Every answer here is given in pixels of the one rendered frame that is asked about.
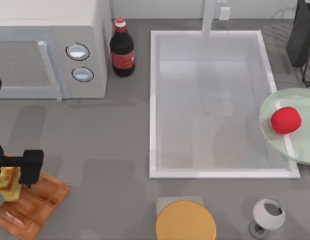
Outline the toasted bread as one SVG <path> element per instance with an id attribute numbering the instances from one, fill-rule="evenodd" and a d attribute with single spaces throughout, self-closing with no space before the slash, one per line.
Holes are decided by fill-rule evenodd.
<path id="1" fill-rule="evenodd" d="M 20 168 L 1 167 L 0 170 L 0 195 L 5 202 L 18 201 L 21 193 L 21 185 L 19 184 Z"/>

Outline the wooden cutting board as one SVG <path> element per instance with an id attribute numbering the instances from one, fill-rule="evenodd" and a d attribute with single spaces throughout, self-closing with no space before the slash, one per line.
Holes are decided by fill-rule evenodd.
<path id="1" fill-rule="evenodd" d="M 37 184 L 22 187 L 18 201 L 0 207 L 0 227 L 19 240 L 36 240 L 69 192 L 69 185 L 42 172 Z"/>

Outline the microwave oven door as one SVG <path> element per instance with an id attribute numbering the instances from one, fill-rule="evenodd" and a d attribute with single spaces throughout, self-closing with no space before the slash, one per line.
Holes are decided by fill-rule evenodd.
<path id="1" fill-rule="evenodd" d="M 47 43 L 48 54 L 62 99 L 70 97 L 62 62 L 51 32 L 3 29 L 0 27 L 0 79 L 3 100 L 56 100 L 49 81 L 38 42 Z"/>

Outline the small round microwave knob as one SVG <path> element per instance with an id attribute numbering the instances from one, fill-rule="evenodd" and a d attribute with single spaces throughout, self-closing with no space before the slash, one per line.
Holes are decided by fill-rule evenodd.
<path id="1" fill-rule="evenodd" d="M 72 77 L 81 83 L 87 83 L 94 79 L 92 70 L 86 67 L 80 67 L 72 70 Z"/>

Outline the large round microwave knob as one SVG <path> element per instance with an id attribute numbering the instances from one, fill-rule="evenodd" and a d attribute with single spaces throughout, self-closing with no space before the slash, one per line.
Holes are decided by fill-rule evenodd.
<path id="1" fill-rule="evenodd" d="M 66 54 L 74 61 L 84 61 L 89 58 L 90 51 L 85 45 L 76 43 L 66 48 Z"/>

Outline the pale microwave oven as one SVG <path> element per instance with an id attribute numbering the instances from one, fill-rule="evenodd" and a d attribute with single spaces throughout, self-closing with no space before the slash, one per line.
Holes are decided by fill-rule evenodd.
<path id="1" fill-rule="evenodd" d="M 0 0 L 0 28 L 51 32 L 70 94 L 63 100 L 105 97 L 112 35 L 109 0 Z M 74 44 L 85 45 L 89 58 L 69 58 L 66 48 Z M 72 70 L 81 67 L 93 71 L 92 81 L 72 77 Z"/>

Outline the dark bottle with red cap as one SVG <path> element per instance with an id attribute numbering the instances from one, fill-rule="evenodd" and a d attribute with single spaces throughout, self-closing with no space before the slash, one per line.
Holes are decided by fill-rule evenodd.
<path id="1" fill-rule="evenodd" d="M 118 77 L 127 78 L 135 70 L 134 41 L 128 33 L 124 17 L 116 17 L 113 29 L 114 33 L 110 41 L 112 68 Z"/>

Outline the yellow round coaster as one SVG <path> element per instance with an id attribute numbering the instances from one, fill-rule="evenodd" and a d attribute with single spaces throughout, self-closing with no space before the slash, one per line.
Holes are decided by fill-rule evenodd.
<path id="1" fill-rule="evenodd" d="M 191 200 L 177 200 L 160 210 L 155 221 L 156 240 L 216 240 L 210 212 Z"/>

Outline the white sink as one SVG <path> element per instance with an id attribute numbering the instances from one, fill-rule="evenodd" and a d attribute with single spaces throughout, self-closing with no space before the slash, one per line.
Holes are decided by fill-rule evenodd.
<path id="1" fill-rule="evenodd" d="M 151 179 L 299 179 L 259 109 L 277 90 L 259 30 L 151 32 Z"/>

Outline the tall white tap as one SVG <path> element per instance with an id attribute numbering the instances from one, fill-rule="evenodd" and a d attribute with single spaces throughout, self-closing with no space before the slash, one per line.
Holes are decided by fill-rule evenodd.
<path id="1" fill-rule="evenodd" d="M 217 6 L 226 3 L 228 0 L 204 0 L 203 19 L 202 19 L 202 35 L 208 38 L 210 35 L 214 10 Z"/>

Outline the white goblet cup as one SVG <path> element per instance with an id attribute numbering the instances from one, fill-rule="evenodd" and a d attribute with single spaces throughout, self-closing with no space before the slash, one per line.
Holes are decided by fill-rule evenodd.
<path id="1" fill-rule="evenodd" d="M 285 207 L 281 200 L 268 197 L 258 202 L 252 210 L 253 220 L 248 230 L 254 240 L 266 240 L 271 231 L 279 229 L 285 222 Z"/>

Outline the red apple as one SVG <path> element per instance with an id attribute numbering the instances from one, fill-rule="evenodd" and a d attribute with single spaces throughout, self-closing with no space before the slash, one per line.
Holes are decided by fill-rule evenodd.
<path id="1" fill-rule="evenodd" d="M 302 124 L 299 112 L 293 107 L 283 107 L 275 111 L 270 118 L 271 129 L 280 135 L 295 132 Z"/>

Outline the pale green plate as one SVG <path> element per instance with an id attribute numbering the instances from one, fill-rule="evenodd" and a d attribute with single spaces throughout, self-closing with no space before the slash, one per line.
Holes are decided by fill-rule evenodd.
<path id="1" fill-rule="evenodd" d="M 301 117 L 301 126 L 293 133 L 280 135 L 270 125 L 276 110 L 284 107 L 296 109 Z M 287 88 L 268 96 L 260 107 L 259 126 L 266 142 L 288 159 L 310 166 L 310 90 Z"/>

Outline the white wall socket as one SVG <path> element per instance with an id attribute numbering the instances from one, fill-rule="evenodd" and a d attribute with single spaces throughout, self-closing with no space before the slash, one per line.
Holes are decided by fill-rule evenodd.
<path id="1" fill-rule="evenodd" d="M 230 19 L 230 12 L 231 12 L 230 7 L 220 7 L 219 20 L 228 21 Z"/>

